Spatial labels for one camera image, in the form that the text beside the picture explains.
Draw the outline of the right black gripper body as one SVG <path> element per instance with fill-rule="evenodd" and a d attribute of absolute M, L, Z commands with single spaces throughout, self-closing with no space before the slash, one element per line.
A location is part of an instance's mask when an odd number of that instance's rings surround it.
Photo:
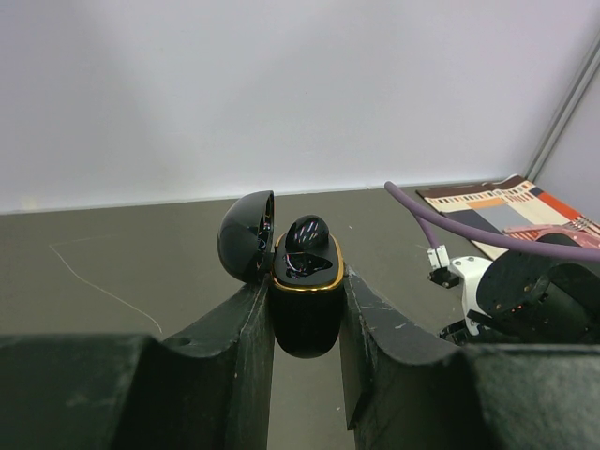
<path fill-rule="evenodd" d="M 475 285 L 475 304 L 440 338 L 458 346 L 599 343 L 598 262 L 508 250 Z"/>

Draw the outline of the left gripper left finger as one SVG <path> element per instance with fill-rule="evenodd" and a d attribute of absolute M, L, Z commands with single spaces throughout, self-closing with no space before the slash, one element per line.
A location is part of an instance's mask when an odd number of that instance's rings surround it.
<path fill-rule="evenodd" d="M 5 449 L 264 449 L 274 336 L 247 285 L 164 340 L 1 339 Z"/>

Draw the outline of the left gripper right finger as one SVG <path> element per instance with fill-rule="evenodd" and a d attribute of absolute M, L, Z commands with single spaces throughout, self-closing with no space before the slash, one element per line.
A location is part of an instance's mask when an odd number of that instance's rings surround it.
<path fill-rule="evenodd" d="M 599 350 L 443 340 L 353 270 L 339 332 L 348 429 L 359 449 L 595 449 Z"/>

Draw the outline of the glossy black charging case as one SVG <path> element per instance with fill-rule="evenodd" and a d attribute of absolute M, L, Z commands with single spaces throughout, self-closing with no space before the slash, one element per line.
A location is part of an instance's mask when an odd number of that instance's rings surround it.
<path fill-rule="evenodd" d="M 333 234 L 323 250 L 288 252 L 286 231 L 275 237 L 275 195 L 250 193 L 226 212 L 217 233 L 225 271 L 244 283 L 269 278 L 267 306 L 278 345 L 297 358 L 328 353 L 343 312 L 344 261 Z"/>

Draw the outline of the orange patterned cloth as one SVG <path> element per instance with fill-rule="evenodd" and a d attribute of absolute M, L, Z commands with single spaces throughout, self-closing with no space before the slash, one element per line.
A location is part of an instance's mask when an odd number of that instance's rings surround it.
<path fill-rule="evenodd" d="M 439 214 L 496 234 L 533 224 L 599 223 L 515 174 L 501 182 L 420 188 L 417 194 Z"/>

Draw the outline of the aluminium frame rail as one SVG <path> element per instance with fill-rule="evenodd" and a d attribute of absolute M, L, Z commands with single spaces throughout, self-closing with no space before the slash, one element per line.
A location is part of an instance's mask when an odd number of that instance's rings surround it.
<path fill-rule="evenodd" d="M 525 177 L 530 181 L 535 183 L 548 163 L 598 69 L 599 33 L 596 33 L 533 152 L 525 171 Z"/>

